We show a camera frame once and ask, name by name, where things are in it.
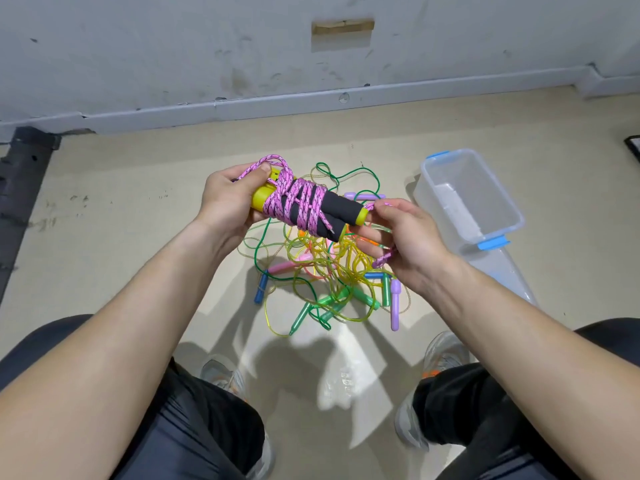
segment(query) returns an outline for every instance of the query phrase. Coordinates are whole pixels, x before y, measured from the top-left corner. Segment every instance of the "left hand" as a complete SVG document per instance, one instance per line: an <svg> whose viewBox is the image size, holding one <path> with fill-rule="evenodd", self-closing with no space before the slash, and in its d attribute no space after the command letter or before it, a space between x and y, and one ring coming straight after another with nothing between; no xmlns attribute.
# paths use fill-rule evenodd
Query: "left hand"
<svg viewBox="0 0 640 480"><path fill-rule="evenodd" d="M267 218L251 208L251 199L258 187L267 181L271 166L263 163L242 180L231 181L250 165L236 165L212 173L204 187L202 205L195 220L212 229L220 245L221 257L240 245L249 227Z"/></svg>

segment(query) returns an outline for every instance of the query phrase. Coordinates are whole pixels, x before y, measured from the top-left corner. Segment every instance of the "black object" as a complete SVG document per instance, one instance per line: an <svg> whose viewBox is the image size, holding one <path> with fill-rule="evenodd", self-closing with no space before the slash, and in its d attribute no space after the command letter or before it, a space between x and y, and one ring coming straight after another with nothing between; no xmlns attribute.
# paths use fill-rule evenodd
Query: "black object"
<svg viewBox="0 0 640 480"><path fill-rule="evenodd" d="M634 154L636 160L640 162L640 135L630 136L625 139L625 144L631 153Z"/></svg>
<svg viewBox="0 0 640 480"><path fill-rule="evenodd" d="M0 159L0 302L4 296L42 179L60 136L36 128L16 128Z"/></svg>
<svg viewBox="0 0 640 480"><path fill-rule="evenodd" d="M311 199L310 201L313 201L314 196L316 195L316 188L314 187L313 190L311 190ZM282 206L284 207L285 204L287 202L287 197L285 195L282 196ZM291 222L295 223L298 221L298 211L300 210L300 206L297 204L297 202L293 202L291 204L291 213L290 213L290 218L291 218ZM324 222L322 222L321 219L318 219L318 223L317 223L317 234L320 237L325 237L327 239L329 239L330 241L333 242L338 242L340 241L340 236L342 234L342 230L344 229L344 226L346 225L346 223L339 219L338 217L332 216L331 214L327 214L326 212L324 213L324 217L326 217L327 222L329 222L329 224L331 224L332 230L329 231L329 229L327 229L326 225L324 225Z"/></svg>
<svg viewBox="0 0 640 480"><path fill-rule="evenodd" d="M324 194L320 208L324 215L331 214L333 217L338 217L347 224L354 226L362 207L363 205L360 202L327 191Z"/></svg>

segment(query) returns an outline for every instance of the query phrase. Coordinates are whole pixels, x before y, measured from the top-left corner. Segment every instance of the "wall trim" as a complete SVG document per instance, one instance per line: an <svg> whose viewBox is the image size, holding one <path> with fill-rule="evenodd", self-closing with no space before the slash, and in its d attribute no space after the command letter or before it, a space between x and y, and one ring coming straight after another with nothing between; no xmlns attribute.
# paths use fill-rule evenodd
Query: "wall trim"
<svg viewBox="0 0 640 480"><path fill-rule="evenodd" d="M534 70L498 75L435 79L366 88L265 96L199 104L154 107L139 111L82 114L73 112L0 123L0 142L11 140L19 126L64 133L91 130L112 134L153 128L193 125L209 121L247 120L307 112L336 111L403 102L474 96L575 84L585 97L640 91L640 77L604 78L591 66Z"/></svg>
<svg viewBox="0 0 640 480"><path fill-rule="evenodd" d="M640 92L640 75L604 77L594 66L575 85L583 98Z"/></svg>

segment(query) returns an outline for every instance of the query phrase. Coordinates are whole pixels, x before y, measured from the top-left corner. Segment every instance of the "jump rope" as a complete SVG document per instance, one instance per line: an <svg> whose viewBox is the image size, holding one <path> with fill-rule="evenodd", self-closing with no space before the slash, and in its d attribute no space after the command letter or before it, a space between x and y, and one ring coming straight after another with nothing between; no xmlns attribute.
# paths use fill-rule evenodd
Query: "jump rope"
<svg viewBox="0 0 640 480"><path fill-rule="evenodd" d="M373 208L373 200L384 198L380 194L380 179L373 170L364 166L353 169L344 175L332 174L329 165L318 162L308 175L295 178L291 168L279 155L268 155L252 164L238 180L261 163L271 165L271 175L267 184L253 195L252 208L269 216L265 223L251 227L252 230L264 228L262 236L246 237L238 247L238 252L253 259L258 273L256 304L263 304L267 327L279 337L289 337L300 327L306 316L310 316L325 330L331 330L331 319L340 322L363 322L373 311L382 308L391 316L391 329L399 327L399 315L411 306L411 296L405 288L408 304L399 310L399 296L402 286L393 272L386 268L386 262L394 249L385 248L385 254L374 260L356 246L358 239L364 239L384 248L377 242L365 239L351 232L349 225L363 225L368 211ZM366 172L376 180L376 190L361 190L345 193L344 197L334 193L340 182ZM317 179L329 178L334 186L317 183ZM282 222L284 241L265 243L265 238L274 219ZM269 249L277 247L269 254ZM258 252L264 250L266 256L258 258ZM286 261L272 265L278 254L284 250ZM291 277L281 277L291 273ZM328 293L319 298L320 284L328 288ZM298 290L305 286L311 291L313 299L304 297ZM277 288L292 286L292 291L304 301L304 305L291 325L288 333L275 331L269 322L267 298ZM381 302L376 298L376 290L381 291ZM356 299L368 310L362 317L347 317L341 310L352 299Z"/></svg>

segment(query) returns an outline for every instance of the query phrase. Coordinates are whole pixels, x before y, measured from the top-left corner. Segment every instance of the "beige floor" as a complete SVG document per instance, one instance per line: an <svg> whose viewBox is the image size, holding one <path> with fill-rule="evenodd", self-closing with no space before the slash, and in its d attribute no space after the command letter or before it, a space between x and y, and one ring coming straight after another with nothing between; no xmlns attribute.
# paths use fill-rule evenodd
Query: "beige floor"
<svg viewBox="0 0 640 480"><path fill-rule="evenodd" d="M640 96L583 102L557 88L67 137L0 308L0 356L46 322L100 308L195 215L208 173L267 153L299 175L316 161L336 173L362 162L384 193L406 196L426 155L475 148L527 220L509 252L540 306L571 327L638 316L640 164L622 140L640 132L639 107ZM432 308L414 297L396 333L379 312L331 333L308 321L284 340L254 293L249 260L229 256L176 357L194 372L212 349L240 358L278 451L274 478L434 478L448 448L409 452L392 426L425 346L445 329ZM268 306L286 330L301 302L278 290Z"/></svg>

